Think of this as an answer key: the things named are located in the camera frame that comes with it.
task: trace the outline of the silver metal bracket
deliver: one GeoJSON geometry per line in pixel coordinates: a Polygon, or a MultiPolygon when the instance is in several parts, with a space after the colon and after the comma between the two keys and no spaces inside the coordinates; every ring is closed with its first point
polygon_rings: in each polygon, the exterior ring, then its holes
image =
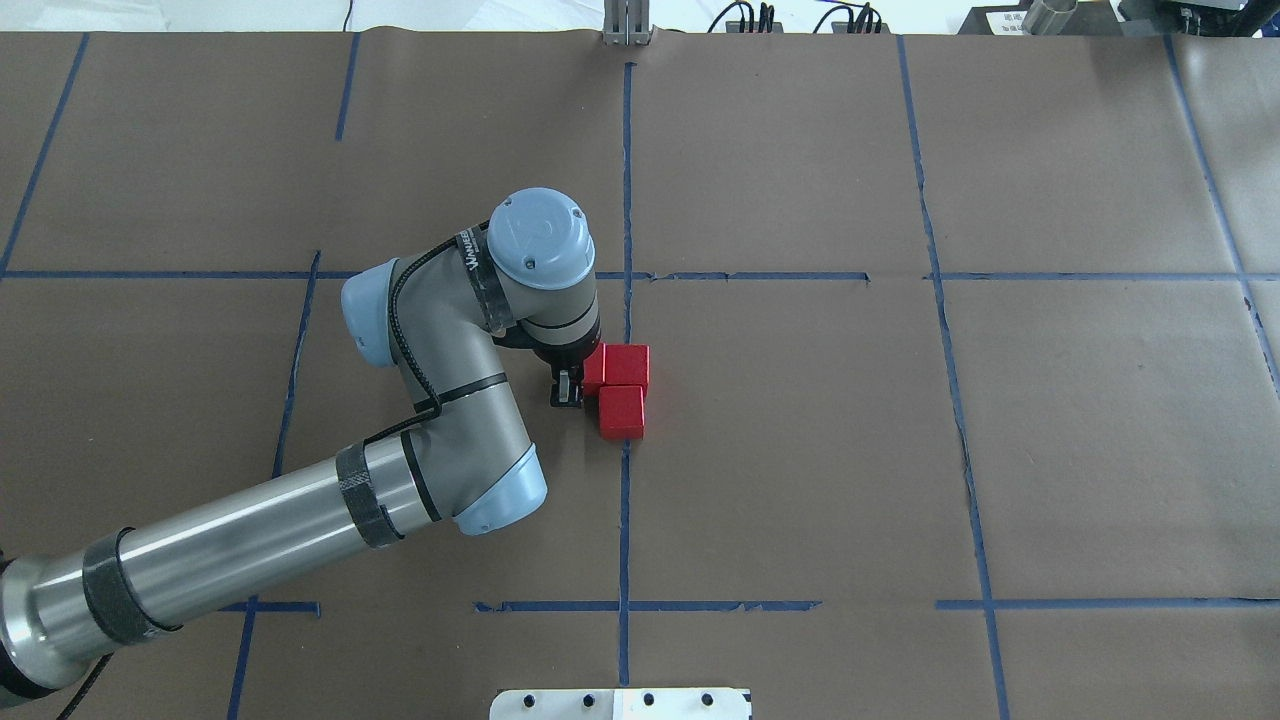
{"type": "Polygon", "coordinates": [[[605,45],[649,45],[649,0],[604,0],[605,45]]]}
{"type": "Polygon", "coordinates": [[[506,691],[489,720],[750,720],[751,691],[735,688],[621,688],[506,691]]]}

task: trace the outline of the blue plastic cap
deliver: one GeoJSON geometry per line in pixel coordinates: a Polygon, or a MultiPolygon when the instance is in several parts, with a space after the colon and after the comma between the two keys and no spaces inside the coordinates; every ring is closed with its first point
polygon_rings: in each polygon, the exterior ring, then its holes
{"type": "Polygon", "coordinates": [[[489,254],[534,290],[564,290],[595,266],[595,243],[577,202],[549,187],[513,193],[489,218],[489,254]]]}
{"type": "Polygon", "coordinates": [[[390,295],[392,270],[397,258],[370,268],[342,284],[342,316],[347,332],[356,341],[356,350],[375,368],[390,368],[390,331],[387,328],[387,300],[390,295]]]}
{"type": "Polygon", "coordinates": [[[465,536],[483,536],[520,520],[547,500],[547,478],[538,464],[538,446],[530,445],[520,460],[453,521],[465,536]]]}

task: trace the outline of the white label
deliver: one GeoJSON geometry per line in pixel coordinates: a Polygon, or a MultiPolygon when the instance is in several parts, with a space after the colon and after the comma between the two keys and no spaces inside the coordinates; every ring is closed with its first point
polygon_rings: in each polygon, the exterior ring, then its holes
{"type": "Polygon", "coordinates": [[[1027,35],[1023,32],[1025,18],[1025,10],[987,13],[987,24],[991,26],[991,35],[1027,35]]]}

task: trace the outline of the red cube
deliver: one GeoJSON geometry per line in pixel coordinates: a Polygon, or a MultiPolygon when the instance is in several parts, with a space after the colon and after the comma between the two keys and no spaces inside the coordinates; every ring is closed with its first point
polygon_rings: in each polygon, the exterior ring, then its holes
{"type": "Polygon", "coordinates": [[[600,436],[604,439],[643,438],[644,388],[640,386],[604,386],[599,393],[600,436]]]}
{"type": "Polygon", "coordinates": [[[604,384],[605,345],[595,346],[595,352],[582,363],[582,397],[595,397],[604,384]]]}
{"type": "Polygon", "coordinates": [[[649,395],[649,346],[611,345],[604,355],[604,384],[637,386],[649,395]]]}

